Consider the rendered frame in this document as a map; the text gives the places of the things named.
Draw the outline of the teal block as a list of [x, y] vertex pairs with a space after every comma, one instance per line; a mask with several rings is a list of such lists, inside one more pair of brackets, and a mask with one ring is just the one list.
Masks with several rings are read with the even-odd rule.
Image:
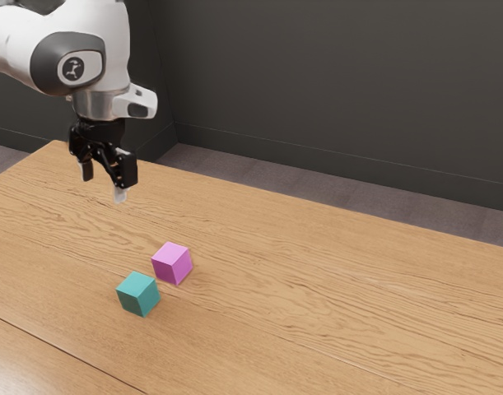
[[131, 272], [115, 291], [122, 308], [142, 318], [161, 301], [156, 280], [140, 272]]

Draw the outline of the pink block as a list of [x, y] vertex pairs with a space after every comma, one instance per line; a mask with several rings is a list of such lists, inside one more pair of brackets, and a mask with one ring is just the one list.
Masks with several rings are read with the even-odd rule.
[[189, 249], [185, 246], [164, 243], [151, 257], [156, 277], [173, 285], [179, 285], [193, 269]]

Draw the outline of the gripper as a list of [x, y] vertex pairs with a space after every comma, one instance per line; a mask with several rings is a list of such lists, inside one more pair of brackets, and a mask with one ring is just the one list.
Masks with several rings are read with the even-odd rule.
[[77, 158], [83, 182], [94, 178], [94, 159], [100, 163], [113, 184], [114, 203], [127, 200], [128, 190], [137, 184], [137, 156], [120, 147], [125, 120], [112, 121], [78, 118], [71, 126], [68, 149]]

